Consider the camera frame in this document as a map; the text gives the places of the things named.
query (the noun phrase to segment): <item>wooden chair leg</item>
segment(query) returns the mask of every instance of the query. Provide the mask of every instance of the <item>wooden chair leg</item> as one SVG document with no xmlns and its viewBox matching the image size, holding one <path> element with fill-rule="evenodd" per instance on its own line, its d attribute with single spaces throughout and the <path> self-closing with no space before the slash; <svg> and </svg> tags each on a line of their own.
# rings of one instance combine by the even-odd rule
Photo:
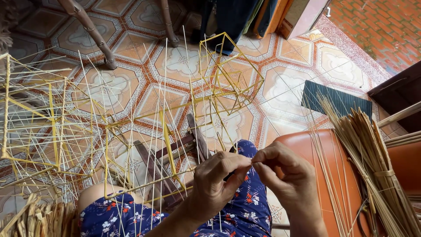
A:
<svg viewBox="0 0 421 237">
<path fill-rule="evenodd" d="M 83 7 L 74 0 L 58 0 L 58 2 L 69 15 L 76 17 L 76 19 L 78 19 L 81 22 L 85 30 L 95 41 L 98 48 L 104 53 L 105 65 L 111 70 L 116 69 L 117 66 L 115 64 L 114 55 L 112 54 L 108 45 L 105 43 L 102 35 L 98 32 L 95 25 L 86 14 Z"/>
<path fill-rule="evenodd" d="M 174 34 L 173 23 L 171 22 L 170 7 L 168 0 L 160 0 L 161 14 L 164 19 L 165 31 L 167 33 L 168 42 L 173 48 L 179 45 L 179 38 Z"/>
</svg>

